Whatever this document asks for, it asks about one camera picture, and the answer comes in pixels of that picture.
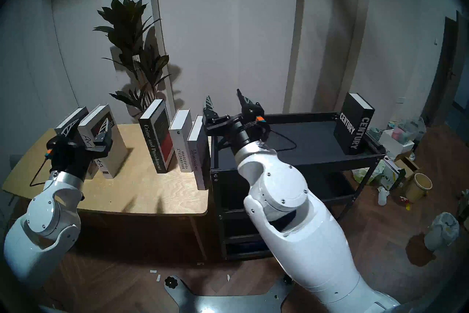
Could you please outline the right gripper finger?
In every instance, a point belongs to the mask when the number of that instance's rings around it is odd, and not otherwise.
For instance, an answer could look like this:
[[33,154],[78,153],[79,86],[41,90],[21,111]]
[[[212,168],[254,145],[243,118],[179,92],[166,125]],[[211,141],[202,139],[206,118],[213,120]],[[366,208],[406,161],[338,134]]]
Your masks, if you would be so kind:
[[204,126],[214,126],[219,123],[219,116],[214,110],[210,95],[208,95],[205,99],[205,106],[203,108],[203,124]]
[[240,89],[237,89],[237,97],[240,101],[243,120],[264,119],[265,112],[259,103],[253,103],[249,98],[244,97]]

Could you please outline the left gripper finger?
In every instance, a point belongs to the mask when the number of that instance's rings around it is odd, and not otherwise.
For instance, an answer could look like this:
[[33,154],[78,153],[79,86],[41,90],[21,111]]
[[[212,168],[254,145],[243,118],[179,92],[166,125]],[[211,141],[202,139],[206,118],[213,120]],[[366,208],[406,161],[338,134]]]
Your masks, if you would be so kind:
[[104,118],[99,132],[94,139],[94,150],[110,150],[112,147],[112,126],[108,117]]
[[56,135],[63,135],[68,137],[71,141],[79,141],[81,137],[78,132],[78,125],[81,118],[67,118],[63,120],[59,125],[54,127]]

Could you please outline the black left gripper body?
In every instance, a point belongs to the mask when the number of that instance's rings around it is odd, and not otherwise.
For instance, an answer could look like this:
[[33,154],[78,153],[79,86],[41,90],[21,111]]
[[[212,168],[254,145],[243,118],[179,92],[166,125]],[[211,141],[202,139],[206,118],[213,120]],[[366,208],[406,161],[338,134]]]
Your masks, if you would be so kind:
[[110,150],[94,150],[72,142],[69,138],[51,138],[46,143],[50,174],[65,172],[84,181],[92,160],[107,157]]

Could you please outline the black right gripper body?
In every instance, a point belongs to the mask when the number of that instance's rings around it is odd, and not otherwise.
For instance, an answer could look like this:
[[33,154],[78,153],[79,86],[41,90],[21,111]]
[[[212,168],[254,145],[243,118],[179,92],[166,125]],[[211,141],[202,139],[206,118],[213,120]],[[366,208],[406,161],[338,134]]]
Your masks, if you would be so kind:
[[265,143],[271,132],[270,125],[263,120],[243,120],[241,114],[236,116],[219,116],[220,123],[204,126],[208,136],[215,143],[216,150],[231,148],[240,150],[252,142]]

